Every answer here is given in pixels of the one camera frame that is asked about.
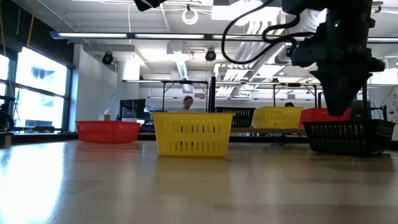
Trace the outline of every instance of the basket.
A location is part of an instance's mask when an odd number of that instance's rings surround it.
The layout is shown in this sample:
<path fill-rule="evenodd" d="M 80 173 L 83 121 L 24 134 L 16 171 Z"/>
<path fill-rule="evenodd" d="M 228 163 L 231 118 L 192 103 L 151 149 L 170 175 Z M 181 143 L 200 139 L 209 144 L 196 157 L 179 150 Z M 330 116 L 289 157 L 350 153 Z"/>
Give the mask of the basket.
<path fill-rule="evenodd" d="M 326 108 L 311 108 L 301 112 L 300 129 L 304 129 L 303 122 L 316 121 L 349 121 L 352 108 L 348 108 L 342 116 L 330 116 Z"/>
<path fill-rule="evenodd" d="M 152 113 L 161 156 L 225 156 L 232 113 Z"/>
<path fill-rule="evenodd" d="M 255 108 L 216 107 L 217 113 L 234 113 L 233 128 L 250 128 Z"/>
<path fill-rule="evenodd" d="M 97 143 L 130 143 L 137 140 L 139 123 L 124 121 L 76 121 L 79 140 Z"/>
<path fill-rule="evenodd" d="M 351 156 L 388 150 L 395 123 L 383 120 L 304 122 L 311 149 Z"/>
<path fill-rule="evenodd" d="M 265 106 L 254 111 L 255 128 L 298 128 L 301 107 Z"/>

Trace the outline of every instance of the yellow basket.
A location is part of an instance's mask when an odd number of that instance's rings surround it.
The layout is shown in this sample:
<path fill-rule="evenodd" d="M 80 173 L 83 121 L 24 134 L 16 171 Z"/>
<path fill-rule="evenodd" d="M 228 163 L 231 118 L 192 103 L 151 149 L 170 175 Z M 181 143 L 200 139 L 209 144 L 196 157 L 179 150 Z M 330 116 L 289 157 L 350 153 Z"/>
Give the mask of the yellow basket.
<path fill-rule="evenodd" d="M 299 128 L 300 107 L 265 106 L 254 111 L 255 128 Z"/>
<path fill-rule="evenodd" d="M 152 113 L 161 156 L 225 156 L 233 113 Z"/>

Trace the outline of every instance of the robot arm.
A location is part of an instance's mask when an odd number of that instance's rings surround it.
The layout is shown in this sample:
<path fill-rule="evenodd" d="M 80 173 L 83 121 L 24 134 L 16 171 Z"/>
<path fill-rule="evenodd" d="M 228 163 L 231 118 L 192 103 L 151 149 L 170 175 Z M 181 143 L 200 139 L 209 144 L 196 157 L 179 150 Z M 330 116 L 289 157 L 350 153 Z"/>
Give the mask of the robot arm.
<path fill-rule="evenodd" d="M 311 72 L 320 80 L 330 115 L 342 115 L 371 76 L 384 71 L 384 62 L 372 57 L 366 47 L 371 18 L 372 0 L 283 0 L 282 10 L 300 14 L 304 9 L 328 9 L 326 21 L 317 32 L 288 51 L 292 65 L 307 67 L 316 63 Z"/>

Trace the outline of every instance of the person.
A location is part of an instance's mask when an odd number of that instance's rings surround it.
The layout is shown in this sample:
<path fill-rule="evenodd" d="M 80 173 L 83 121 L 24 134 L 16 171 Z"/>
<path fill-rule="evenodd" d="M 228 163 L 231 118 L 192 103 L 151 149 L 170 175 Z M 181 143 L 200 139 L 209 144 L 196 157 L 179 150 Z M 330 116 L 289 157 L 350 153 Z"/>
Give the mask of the person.
<path fill-rule="evenodd" d="M 191 106 L 193 104 L 193 98 L 192 96 L 186 96 L 183 100 L 183 107 L 179 110 L 177 110 L 176 112 L 178 113 L 194 113 L 193 110 L 191 110 Z"/>

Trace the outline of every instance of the security camera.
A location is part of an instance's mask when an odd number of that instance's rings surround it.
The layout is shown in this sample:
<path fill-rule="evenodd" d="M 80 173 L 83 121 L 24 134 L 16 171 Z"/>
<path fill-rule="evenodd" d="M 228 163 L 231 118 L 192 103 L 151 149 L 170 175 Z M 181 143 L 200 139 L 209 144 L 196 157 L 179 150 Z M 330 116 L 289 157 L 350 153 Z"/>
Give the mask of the security camera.
<path fill-rule="evenodd" d="M 214 51 L 214 49 L 208 49 L 207 53 L 206 53 L 206 61 L 208 62 L 212 62 L 214 60 L 216 60 L 216 52 Z"/>
<path fill-rule="evenodd" d="M 104 63 L 104 65 L 113 65 L 115 63 L 115 58 L 112 54 L 112 52 L 105 52 L 105 55 L 102 58 L 102 63 Z"/>

